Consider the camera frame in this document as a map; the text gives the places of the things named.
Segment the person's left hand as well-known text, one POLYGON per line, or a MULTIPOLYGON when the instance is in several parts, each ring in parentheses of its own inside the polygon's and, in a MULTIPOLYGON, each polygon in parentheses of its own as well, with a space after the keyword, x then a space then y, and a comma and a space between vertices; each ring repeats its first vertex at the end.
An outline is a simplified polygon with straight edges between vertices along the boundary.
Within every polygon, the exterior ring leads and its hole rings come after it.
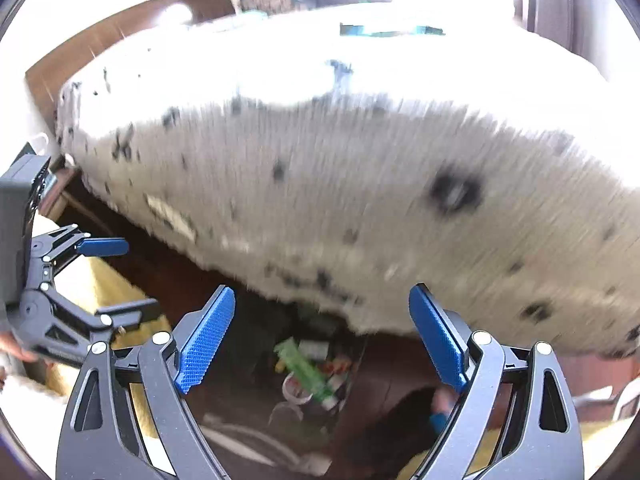
POLYGON ((23 349, 11 332, 1 332, 0 333, 0 349, 3 352, 9 353, 14 358, 17 358, 23 362, 37 362, 39 360, 38 356, 23 349))

